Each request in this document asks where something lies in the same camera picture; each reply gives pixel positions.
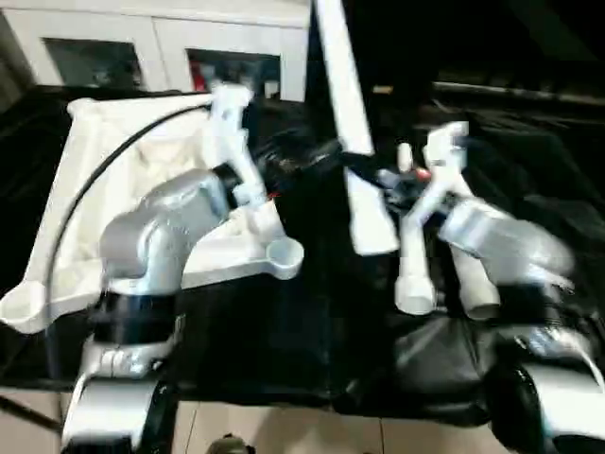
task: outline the black cable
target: black cable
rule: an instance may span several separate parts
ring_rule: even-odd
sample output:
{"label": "black cable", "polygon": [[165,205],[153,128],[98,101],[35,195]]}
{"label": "black cable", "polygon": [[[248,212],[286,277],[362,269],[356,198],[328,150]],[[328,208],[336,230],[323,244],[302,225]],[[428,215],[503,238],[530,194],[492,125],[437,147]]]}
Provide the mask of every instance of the black cable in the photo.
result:
{"label": "black cable", "polygon": [[0,411],[61,435],[60,423],[42,413],[13,402],[2,395],[0,395]]}
{"label": "black cable", "polygon": [[[154,122],[148,124],[147,126],[140,129],[138,132],[129,137],[126,141],[122,143],[118,148],[115,149],[96,169],[95,171],[88,177],[88,180],[84,183],[84,185],[80,188],[74,199],[71,201],[67,211],[59,224],[59,229],[57,235],[55,236],[55,240],[52,244],[50,255],[48,257],[48,265],[46,267],[46,271],[44,274],[44,303],[43,303],[43,316],[45,318],[46,329],[44,330],[45,334],[45,353],[46,353],[46,367],[48,370],[48,374],[51,380],[59,381],[61,379],[61,367],[59,361],[59,342],[56,337],[55,326],[53,322],[53,313],[52,313],[52,305],[51,305],[51,293],[52,293],[52,278],[55,270],[55,262],[57,261],[57,255],[59,252],[59,248],[63,241],[63,237],[65,236],[65,232],[67,230],[67,226],[69,225],[69,221],[73,217],[76,209],[79,206],[79,203],[82,201],[86,193],[92,187],[92,185],[98,180],[98,178],[103,175],[105,170],[115,161],[124,151],[126,151],[129,147],[131,147],[137,140],[143,137],[145,134],[150,132],[151,130],[157,128],[168,120],[175,118],[177,116],[188,114],[190,112],[199,110],[199,109],[209,109],[210,106],[208,104],[198,105],[194,107],[187,107],[185,109],[178,110],[173,113],[169,113],[161,118],[158,118]],[[57,393],[57,401],[56,401],[56,412],[57,419],[62,423],[63,422],[63,406],[61,403],[61,394]]]}

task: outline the white plastic tray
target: white plastic tray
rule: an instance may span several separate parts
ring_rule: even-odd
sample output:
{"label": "white plastic tray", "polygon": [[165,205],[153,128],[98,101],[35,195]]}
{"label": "white plastic tray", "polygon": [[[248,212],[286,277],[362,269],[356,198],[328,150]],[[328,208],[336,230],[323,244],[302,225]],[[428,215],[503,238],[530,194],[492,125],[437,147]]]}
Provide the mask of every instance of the white plastic tray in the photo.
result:
{"label": "white plastic tray", "polygon": [[[43,274],[52,241],[67,205],[86,178],[111,151],[153,120],[183,107],[209,102],[210,95],[95,101],[79,99],[68,111],[74,122],[65,144],[43,219],[29,257],[23,281],[0,300],[0,321],[24,333],[45,328],[43,317]],[[131,209],[153,186],[193,168],[204,168],[201,136],[207,113],[195,111],[177,117],[144,136],[118,158],[82,201],[61,246],[53,282],[53,318],[81,310],[99,294],[101,261],[98,240],[105,226],[117,214]],[[275,214],[272,202],[262,213]],[[212,232],[211,238],[236,236],[233,260],[246,261],[259,254],[237,211],[233,219]],[[283,234],[281,223],[271,228]],[[212,261],[203,260],[204,238],[192,252],[182,284],[203,285]]]}

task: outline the red object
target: red object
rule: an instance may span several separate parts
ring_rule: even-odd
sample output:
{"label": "red object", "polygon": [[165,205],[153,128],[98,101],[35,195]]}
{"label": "red object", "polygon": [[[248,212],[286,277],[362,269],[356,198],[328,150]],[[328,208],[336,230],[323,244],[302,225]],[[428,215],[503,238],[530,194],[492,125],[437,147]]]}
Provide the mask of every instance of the red object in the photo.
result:
{"label": "red object", "polygon": [[193,89],[196,92],[205,92],[206,91],[206,80],[204,80],[204,76],[201,74],[201,70],[199,69],[199,63],[190,61],[189,62],[189,71],[191,71],[191,79],[193,80]]}
{"label": "red object", "polygon": [[421,180],[430,180],[431,172],[424,167],[416,167],[416,176]]}

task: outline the black table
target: black table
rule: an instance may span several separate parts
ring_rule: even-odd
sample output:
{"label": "black table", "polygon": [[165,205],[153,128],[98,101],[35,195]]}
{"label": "black table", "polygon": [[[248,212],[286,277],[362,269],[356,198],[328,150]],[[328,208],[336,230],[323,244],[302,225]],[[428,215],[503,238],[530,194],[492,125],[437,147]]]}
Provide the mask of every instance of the black table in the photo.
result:
{"label": "black table", "polygon": [[[4,227],[4,238],[14,242],[4,267],[3,291],[16,285],[25,269],[70,125],[65,106],[85,96],[143,94],[42,87],[0,118],[2,150],[14,152],[17,161],[3,168],[6,178],[0,179],[3,209],[14,219]],[[330,135],[326,124],[332,119],[317,115],[297,104],[262,105],[258,142],[304,125],[321,130],[313,137],[320,141]],[[516,135],[485,134],[496,145],[490,153],[469,150],[469,162],[476,163],[466,170],[472,188],[571,241],[580,257],[581,290],[571,304],[582,307],[598,325],[599,297],[605,294],[598,276],[605,264],[605,229],[599,230],[605,204],[601,182],[585,170],[590,159],[572,159],[545,145],[547,136],[534,140],[531,156],[523,152],[525,142]],[[595,147],[605,143],[602,132],[592,137]],[[549,160],[547,173],[540,172],[544,159]],[[561,179],[565,187],[558,185]],[[572,203],[553,208],[563,199],[579,201],[580,207]],[[490,324],[471,322],[455,309],[422,318],[394,309],[391,283],[397,256],[354,254],[342,169],[333,166],[320,178],[300,176],[296,186],[277,199],[277,206],[288,234],[305,247],[302,271],[291,281],[259,275],[182,293],[179,304],[186,325],[176,353],[182,398],[331,407],[343,413],[430,418],[459,426],[485,423],[489,415],[481,378],[493,363]],[[576,209],[581,216],[594,211],[594,217],[579,221],[578,229],[565,220],[565,209]],[[431,254],[438,255],[440,248],[436,242],[429,244]],[[451,284],[447,267],[432,272],[440,288]],[[446,300],[456,298],[455,292],[447,295]],[[518,294],[513,298],[523,300]],[[61,379],[51,380],[43,335],[24,336],[0,326],[0,385],[70,390],[88,332],[85,312],[57,320]]]}

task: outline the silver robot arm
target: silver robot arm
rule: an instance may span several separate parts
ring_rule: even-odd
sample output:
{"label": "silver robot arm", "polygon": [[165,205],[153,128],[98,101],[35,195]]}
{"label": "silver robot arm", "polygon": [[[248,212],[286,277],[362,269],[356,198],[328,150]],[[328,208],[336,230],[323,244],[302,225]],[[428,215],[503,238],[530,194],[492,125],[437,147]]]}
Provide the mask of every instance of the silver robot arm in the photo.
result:
{"label": "silver robot arm", "polygon": [[[404,276],[420,276],[416,282],[405,281],[404,306],[411,308],[406,312],[426,313],[433,307],[428,272],[419,272],[426,268],[422,226],[429,218],[435,221],[440,240],[480,260],[494,285],[540,288],[545,296],[573,287],[568,279],[573,255],[544,228],[461,194],[464,191],[447,180],[439,187],[426,171],[401,173],[352,154],[344,153],[344,158],[349,169],[383,189],[391,211],[402,219],[410,212],[422,214],[413,229],[402,229]],[[419,306],[427,310],[416,310]],[[556,320],[496,330],[504,343],[526,350],[513,359],[499,358],[486,377],[484,391],[496,437],[524,454],[603,452],[605,383],[588,339]],[[584,370],[567,367],[570,359],[585,364]]]}
{"label": "silver robot arm", "polygon": [[229,211],[217,175],[191,170],[107,226],[100,245],[106,291],[84,346],[63,452],[170,452],[178,399],[161,370],[179,338],[175,295],[191,250]]}

